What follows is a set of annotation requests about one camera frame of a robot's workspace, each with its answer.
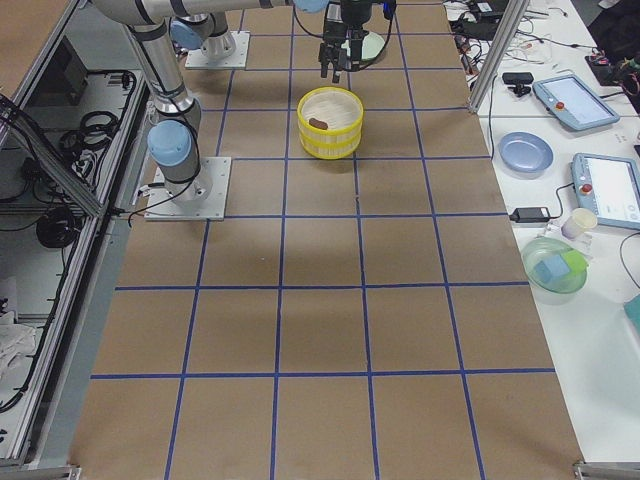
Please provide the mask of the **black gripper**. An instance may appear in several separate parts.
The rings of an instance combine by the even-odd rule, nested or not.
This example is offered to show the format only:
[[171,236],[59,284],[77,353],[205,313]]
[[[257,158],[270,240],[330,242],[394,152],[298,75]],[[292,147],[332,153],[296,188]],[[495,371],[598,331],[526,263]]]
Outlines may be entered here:
[[364,38],[364,29],[347,29],[342,20],[340,4],[329,4],[324,12],[322,43],[318,54],[320,76],[328,77],[329,65],[332,63],[332,82],[340,82],[340,75],[345,67],[345,50],[350,52],[350,70],[358,71],[362,61]]
[[341,20],[349,30],[362,30],[371,19],[372,0],[341,0]]

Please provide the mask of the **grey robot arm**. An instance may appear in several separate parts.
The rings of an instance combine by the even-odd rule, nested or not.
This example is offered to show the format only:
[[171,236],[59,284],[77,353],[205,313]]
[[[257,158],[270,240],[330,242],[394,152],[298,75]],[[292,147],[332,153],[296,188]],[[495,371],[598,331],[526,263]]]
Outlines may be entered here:
[[341,72],[357,72],[372,62],[362,59],[371,19],[372,1],[96,1],[96,8],[128,31],[144,76],[154,95],[154,106],[163,120],[187,116],[196,100],[188,93],[175,54],[170,20],[186,29],[190,42],[201,47],[208,39],[228,37],[226,13],[246,9],[290,6],[294,11],[324,13],[318,61],[321,76],[333,70],[332,81]]
[[[342,72],[359,70],[370,18],[370,5],[360,1],[293,1],[293,15],[300,11],[324,14],[318,53],[320,76],[337,83]],[[235,51],[235,40],[223,12],[182,15],[170,22],[172,41],[186,50],[207,52],[220,60]]]

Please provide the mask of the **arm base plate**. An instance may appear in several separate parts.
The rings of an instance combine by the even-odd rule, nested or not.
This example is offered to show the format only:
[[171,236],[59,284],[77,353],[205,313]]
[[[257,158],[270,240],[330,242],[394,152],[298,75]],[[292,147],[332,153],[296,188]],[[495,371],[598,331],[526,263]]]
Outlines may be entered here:
[[151,207],[144,211],[144,218],[149,221],[222,221],[231,167],[230,157],[202,157],[199,175],[187,191],[176,199],[172,193],[177,194],[181,189],[171,183],[166,188],[164,175],[157,167],[154,181],[162,183],[162,186],[150,191]]
[[198,50],[188,53],[187,70],[245,69],[250,43],[249,31],[227,31],[209,37]]

